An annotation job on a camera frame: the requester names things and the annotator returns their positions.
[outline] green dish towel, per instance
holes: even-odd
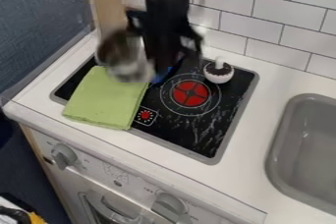
[[[148,84],[119,83],[105,68],[93,67],[75,90],[63,115],[83,123],[127,130]]]

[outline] sink basin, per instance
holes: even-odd
[[[284,195],[336,216],[336,99],[301,94],[288,102],[266,173]]]

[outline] black stovetop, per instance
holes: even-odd
[[[241,115],[240,106],[247,103],[255,74],[235,68],[235,75],[226,84],[213,84],[202,74],[201,63],[193,58],[163,84],[151,84],[132,124],[151,136],[181,146],[206,158],[216,156],[228,144]],[[78,84],[95,65],[90,59],[56,91],[55,95],[69,100]]]

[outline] gray knob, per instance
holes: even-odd
[[[62,171],[68,166],[74,165],[78,159],[76,153],[62,143],[57,143],[52,148],[51,156],[54,158],[58,168]]]
[[[175,224],[193,224],[183,203],[167,193],[160,194],[151,210]]]

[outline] wooden panel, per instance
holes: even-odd
[[[127,24],[122,0],[90,0],[94,22],[104,38],[116,28],[124,28]]]

